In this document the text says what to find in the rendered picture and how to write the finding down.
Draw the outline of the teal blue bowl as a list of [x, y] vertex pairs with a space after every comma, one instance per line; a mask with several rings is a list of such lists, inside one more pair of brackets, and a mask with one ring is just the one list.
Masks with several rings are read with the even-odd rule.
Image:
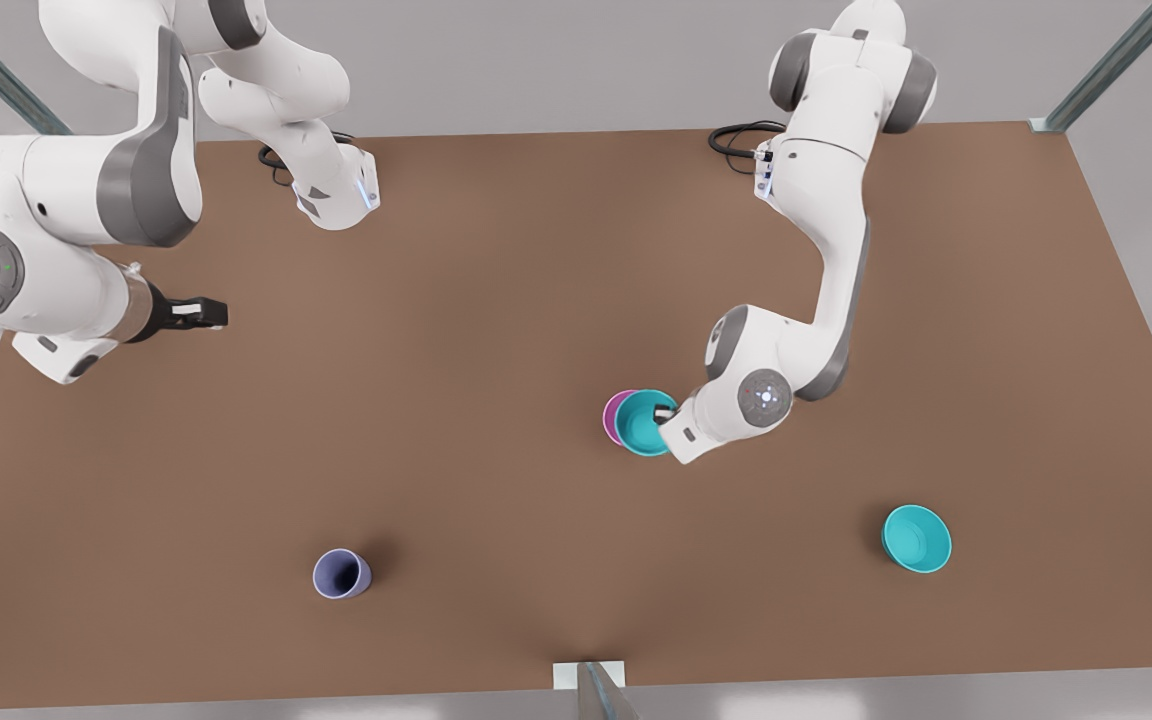
[[931, 574], [952, 559], [952, 533], [940, 515], [927, 507], [908, 503], [896, 507], [882, 521], [882, 550], [905, 570]]
[[659, 389], [639, 389], [634, 396], [641, 415], [631, 430], [623, 430], [626, 450], [644, 457], [655, 457], [668, 454], [669, 448], [664, 442], [660, 427], [652, 420], [654, 404], [676, 404], [668, 393]]

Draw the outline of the pink bowl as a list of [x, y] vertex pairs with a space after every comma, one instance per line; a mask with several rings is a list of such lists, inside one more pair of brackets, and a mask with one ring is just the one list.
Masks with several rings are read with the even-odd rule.
[[641, 415], [634, 396], [639, 389], [623, 389], [608, 397], [602, 409], [602, 429], [614, 444], [626, 447], [623, 430], [631, 430]]

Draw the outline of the lavender purple cup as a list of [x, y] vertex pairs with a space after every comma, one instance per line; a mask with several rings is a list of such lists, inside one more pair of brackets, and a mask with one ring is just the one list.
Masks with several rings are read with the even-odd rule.
[[329, 550], [314, 562], [312, 584], [314, 591], [326, 600], [347, 600], [370, 588], [372, 569], [353, 550]]

